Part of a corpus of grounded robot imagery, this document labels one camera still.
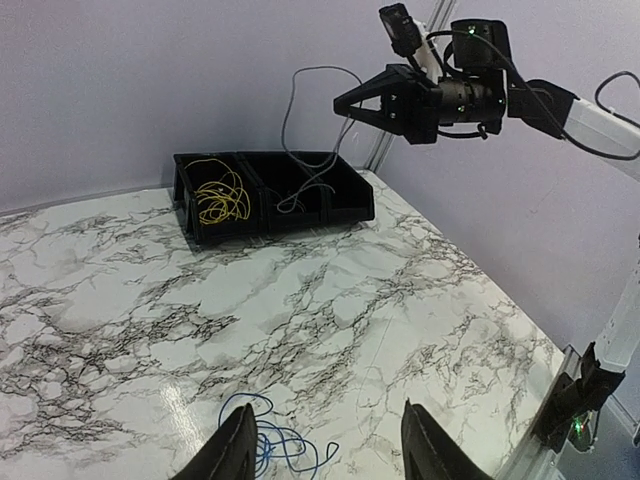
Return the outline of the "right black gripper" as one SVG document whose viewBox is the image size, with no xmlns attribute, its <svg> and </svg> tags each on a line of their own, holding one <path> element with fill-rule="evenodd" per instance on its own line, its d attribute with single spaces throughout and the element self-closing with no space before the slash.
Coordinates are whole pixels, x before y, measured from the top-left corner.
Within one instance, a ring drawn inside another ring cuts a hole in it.
<svg viewBox="0 0 640 480">
<path fill-rule="evenodd" d="M 369 125 L 386 133 L 399 136 L 400 122 L 384 113 L 395 112 L 391 99 L 395 73 L 392 67 L 362 85 L 334 99 L 334 112 L 356 122 Z M 378 98 L 380 110 L 357 107 L 356 104 Z M 410 100 L 414 108 L 409 125 L 420 134 L 434 138 L 418 141 L 414 135 L 404 137 L 412 145 L 433 144 L 440 135 L 453 137 L 444 127 L 457 124 L 474 124 L 474 132 L 454 135 L 456 139 L 481 138 L 501 131 L 505 114 L 505 87 L 501 71 L 489 71 L 479 76 L 464 75 L 460 78 L 442 77 L 427 93 Z"/>
</svg>

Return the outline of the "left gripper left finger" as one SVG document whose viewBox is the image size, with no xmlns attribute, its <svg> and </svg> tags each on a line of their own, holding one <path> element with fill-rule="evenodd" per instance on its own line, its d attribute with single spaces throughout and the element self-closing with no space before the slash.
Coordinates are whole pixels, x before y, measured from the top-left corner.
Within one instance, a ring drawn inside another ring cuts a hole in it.
<svg viewBox="0 0 640 480">
<path fill-rule="evenodd" d="M 233 410 L 173 480 L 254 480 L 258 433 L 247 403 Z"/>
</svg>

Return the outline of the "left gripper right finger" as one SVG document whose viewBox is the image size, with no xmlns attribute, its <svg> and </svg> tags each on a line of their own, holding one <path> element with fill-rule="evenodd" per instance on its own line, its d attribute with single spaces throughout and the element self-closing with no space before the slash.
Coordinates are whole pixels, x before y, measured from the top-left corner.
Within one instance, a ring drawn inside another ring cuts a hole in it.
<svg viewBox="0 0 640 480">
<path fill-rule="evenodd" d="M 454 442 L 431 414 L 409 399 L 401 421 L 406 480 L 491 480 Z"/>
</svg>

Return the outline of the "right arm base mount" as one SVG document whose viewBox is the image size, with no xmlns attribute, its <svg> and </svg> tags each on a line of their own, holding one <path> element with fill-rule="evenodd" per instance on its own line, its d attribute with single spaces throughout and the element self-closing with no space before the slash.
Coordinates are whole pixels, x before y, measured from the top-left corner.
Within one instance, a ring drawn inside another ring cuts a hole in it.
<svg viewBox="0 0 640 480">
<path fill-rule="evenodd" d="M 572 379 L 563 372 L 535 422 L 534 434 L 542 445 L 560 453 L 573 424 L 583 414 L 599 411 L 615 392 L 626 373 L 603 367 L 591 342 L 579 362 L 580 376 Z"/>
</svg>

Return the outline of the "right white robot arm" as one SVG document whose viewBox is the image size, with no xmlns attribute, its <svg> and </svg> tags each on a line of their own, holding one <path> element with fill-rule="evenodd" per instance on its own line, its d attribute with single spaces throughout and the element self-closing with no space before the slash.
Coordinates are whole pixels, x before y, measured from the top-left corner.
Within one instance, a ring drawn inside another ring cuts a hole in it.
<svg viewBox="0 0 640 480">
<path fill-rule="evenodd" d="M 464 19 L 426 32 L 410 16 L 381 20 L 402 64 L 333 101 L 335 114 L 404 138 L 412 145 L 452 137 L 473 124 L 469 139 L 497 135 L 505 117 L 597 156 L 639 177 L 639 124 L 549 81 L 525 80 L 513 63 L 506 25 Z"/>
</svg>

